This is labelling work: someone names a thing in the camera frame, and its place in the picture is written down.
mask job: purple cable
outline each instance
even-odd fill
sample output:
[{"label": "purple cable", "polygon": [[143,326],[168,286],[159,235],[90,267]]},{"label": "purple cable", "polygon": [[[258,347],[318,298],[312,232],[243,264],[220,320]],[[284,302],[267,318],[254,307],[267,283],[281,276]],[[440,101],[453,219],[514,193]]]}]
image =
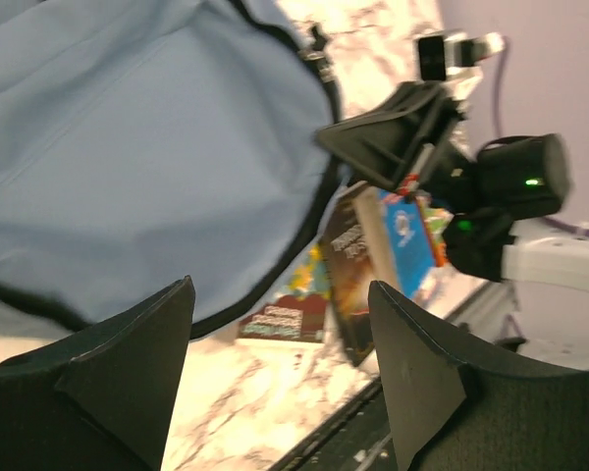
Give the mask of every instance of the purple cable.
[{"label": "purple cable", "polygon": [[[502,125],[502,89],[504,88],[504,72],[509,61],[510,39],[504,36],[504,50],[500,54],[500,61],[495,71],[495,80],[493,85],[493,126],[495,128],[496,139],[504,136],[504,127]],[[570,234],[580,234],[581,228],[560,221],[555,218],[543,218],[546,224],[559,231]],[[589,238],[589,229],[584,230],[581,236]]]}]

